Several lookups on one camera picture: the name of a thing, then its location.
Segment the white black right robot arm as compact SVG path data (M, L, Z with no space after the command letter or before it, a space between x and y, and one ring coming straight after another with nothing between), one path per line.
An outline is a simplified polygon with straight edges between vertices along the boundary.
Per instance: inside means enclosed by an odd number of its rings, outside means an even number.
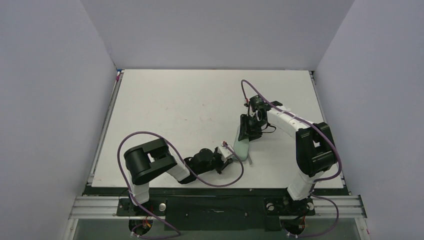
M267 211L281 210L289 216L310 213L313 211L310 196L316 180L337 163L330 127L325 122L306 121L286 108L277 110L282 103L267 103L259 95L246 100L245 106L247 113L240 116L234 140L234 151L240 160L248 158L250 142L261 138L267 127L280 129L295 140L297 172L283 191L282 200L267 203Z

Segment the mint green umbrella case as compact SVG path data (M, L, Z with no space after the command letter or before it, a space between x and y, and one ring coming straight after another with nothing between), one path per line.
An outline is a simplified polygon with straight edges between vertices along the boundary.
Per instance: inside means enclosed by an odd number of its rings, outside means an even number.
M237 127L236 135L233 143L233 150L242 162L245 162L249 156L249 139L239 140L241 134L241 126Z

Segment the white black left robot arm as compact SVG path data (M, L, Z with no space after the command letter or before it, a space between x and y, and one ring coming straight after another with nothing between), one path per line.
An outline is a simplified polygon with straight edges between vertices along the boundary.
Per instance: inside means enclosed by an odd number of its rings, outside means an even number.
M123 210L133 216L148 216L159 210L150 202L150 182L166 173L179 184L186 185L199 180L200 175L223 170L236 160L231 145L222 145L214 150L201 149L192 157L180 159L172 154L163 137L137 145L124 154L117 153L119 171L128 189L128 198Z

